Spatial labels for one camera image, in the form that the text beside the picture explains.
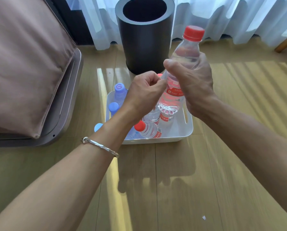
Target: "blue bottle cap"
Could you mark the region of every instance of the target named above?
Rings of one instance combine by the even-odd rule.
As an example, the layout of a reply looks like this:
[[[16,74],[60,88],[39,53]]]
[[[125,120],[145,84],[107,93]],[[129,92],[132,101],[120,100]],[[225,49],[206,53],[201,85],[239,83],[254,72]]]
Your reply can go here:
[[[112,102],[108,105],[108,109],[111,112],[111,116],[113,116],[119,109],[119,105],[116,102]]]
[[[115,85],[115,91],[116,92],[124,92],[125,91],[125,86],[123,83],[117,83]]]
[[[94,132],[98,131],[99,128],[102,127],[102,125],[103,125],[103,123],[98,123],[98,124],[96,124],[95,127],[94,127]]]

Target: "person's right arm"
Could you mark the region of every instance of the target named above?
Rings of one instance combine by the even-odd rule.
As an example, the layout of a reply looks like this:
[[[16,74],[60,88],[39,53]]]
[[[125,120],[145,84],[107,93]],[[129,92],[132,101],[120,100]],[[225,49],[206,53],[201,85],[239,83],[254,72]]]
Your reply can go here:
[[[287,140],[216,96],[205,54],[200,53],[195,70],[172,60],[164,66],[179,80],[191,114],[227,144],[287,212]]]

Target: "person's right hand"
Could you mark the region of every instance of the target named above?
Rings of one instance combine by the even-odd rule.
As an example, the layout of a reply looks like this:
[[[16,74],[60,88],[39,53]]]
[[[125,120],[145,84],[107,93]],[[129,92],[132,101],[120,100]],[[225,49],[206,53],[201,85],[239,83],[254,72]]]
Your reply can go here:
[[[210,98],[216,97],[213,91],[212,71],[204,53],[200,53],[199,64],[194,70],[187,69],[179,62],[166,59],[166,70],[175,76],[186,98],[190,113],[199,117]]]

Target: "silver bracelet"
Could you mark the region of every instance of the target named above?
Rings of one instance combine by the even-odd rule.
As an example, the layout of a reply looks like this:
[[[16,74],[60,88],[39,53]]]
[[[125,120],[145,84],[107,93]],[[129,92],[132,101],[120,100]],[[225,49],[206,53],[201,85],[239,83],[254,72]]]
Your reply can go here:
[[[102,149],[104,149],[104,150],[110,152],[110,153],[113,154],[115,157],[117,157],[117,158],[119,157],[119,154],[118,154],[117,152],[115,152],[115,151],[109,149],[108,147],[105,147],[105,146],[102,145],[102,144],[99,144],[99,143],[97,143],[97,142],[95,142],[95,141],[89,139],[88,137],[84,137],[84,138],[83,138],[83,144],[85,144],[85,143],[91,143],[91,144],[93,144],[93,145],[95,145],[95,146],[98,146],[98,147],[100,147],[100,148],[102,148]]]

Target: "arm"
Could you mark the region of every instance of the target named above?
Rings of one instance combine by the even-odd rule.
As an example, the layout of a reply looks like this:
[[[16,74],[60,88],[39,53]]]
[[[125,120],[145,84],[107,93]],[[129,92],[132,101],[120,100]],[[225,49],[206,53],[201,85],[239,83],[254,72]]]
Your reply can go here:
[[[171,60],[164,66],[178,78],[189,111],[227,144],[287,212],[287,140],[219,100],[204,54],[195,70]]]
[[[153,109],[166,88],[156,73],[138,75],[120,110],[90,139],[118,151],[134,124]],[[51,167],[0,214],[0,230],[76,230],[113,159],[81,144]]]

